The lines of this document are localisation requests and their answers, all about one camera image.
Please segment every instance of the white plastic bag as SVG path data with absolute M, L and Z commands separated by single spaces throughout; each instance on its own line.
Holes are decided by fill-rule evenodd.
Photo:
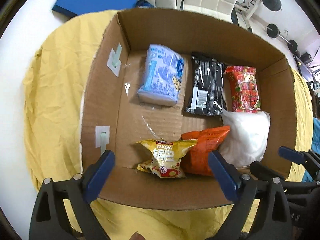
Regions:
M 227 163 L 242 168 L 261 161 L 267 148 L 269 113 L 238 113 L 223 109 L 222 119 L 223 125 L 230 126 L 230 132 L 219 148 Z

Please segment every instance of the cardboard box flap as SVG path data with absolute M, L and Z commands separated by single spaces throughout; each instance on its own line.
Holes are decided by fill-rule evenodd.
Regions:
M 281 59 L 259 74 L 261 109 L 270 113 L 268 143 L 262 164 L 289 176 L 291 162 L 278 155 L 281 146 L 295 148 L 297 109 L 293 75 L 287 60 Z
M 108 149 L 116 149 L 116 126 L 118 120 L 120 95 L 123 87 L 124 69 L 117 77 L 107 66 L 111 49 L 122 46 L 119 60 L 125 64 L 129 46 L 118 22 L 118 17 L 111 20 L 105 30 L 103 40 L 92 62 L 84 95 L 84 113 L 82 118 L 81 144 L 83 167 L 95 163 L 100 157 L 100 148 L 95 148 L 95 127 L 110 126 Z
M 188 11 L 134 9 L 119 12 L 130 48 L 147 50 L 151 43 L 162 44 L 179 53 L 200 51 L 234 65 L 263 69 L 284 55 L 247 30 Z

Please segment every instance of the cardboard box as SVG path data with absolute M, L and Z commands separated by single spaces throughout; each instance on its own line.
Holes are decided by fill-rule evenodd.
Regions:
M 151 43 L 168 46 L 185 58 L 179 101 L 173 107 L 139 103 L 136 91 Z M 106 63 L 111 49 L 116 50 L 119 44 L 122 52 L 117 77 Z M 187 179 L 161 179 L 135 169 L 151 156 L 136 141 L 155 138 L 153 133 L 167 141 L 179 140 L 182 133 L 223 125 L 219 117 L 183 112 L 192 91 L 193 51 L 257 69 L 261 108 L 271 118 L 262 162 L 285 177 L 289 175 L 291 162 L 277 154 L 280 146 L 295 147 L 297 133 L 293 76 L 285 56 L 258 36 L 213 17 L 169 9 L 133 9 L 119 12 L 106 28 L 85 91 L 81 132 L 84 170 L 100 157 L 100 148 L 95 147 L 96 126 L 110 126 L 107 149 L 116 155 L 116 166 L 101 198 L 159 210 L 192 210 L 229 203 L 214 178 L 188 174 Z

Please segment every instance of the red snack package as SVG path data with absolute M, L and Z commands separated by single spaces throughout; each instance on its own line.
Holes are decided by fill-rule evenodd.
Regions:
M 256 113 L 260 111 L 260 100 L 254 67 L 230 66 L 224 72 L 230 81 L 232 111 Z
M 192 174 L 213 176 L 208 165 L 209 152 L 218 148 L 229 131 L 230 126 L 223 126 L 182 134 L 182 140 L 198 139 L 197 144 L 181 159 L 182 169 Z

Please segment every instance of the dumbbell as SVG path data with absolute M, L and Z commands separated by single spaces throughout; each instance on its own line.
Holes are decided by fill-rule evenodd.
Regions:
M 297 53 L 298 51 L 298 44 L 294 41 L 294 40 L 287 40 L 286 38 L 284 38 L 281 34 L 280 34 L 280 31 L 278 29 L 278 27 L 273 24 L 273 23 L 270 23 L 268 26 L 267 26 L 267 34 L 270 38 L 277 38 L 277 37 L 280 37 L 281 39 L 285 40 L 287 43 L 288 43 L 288 48 L 289 50 L 292 52 L 292 53 Z

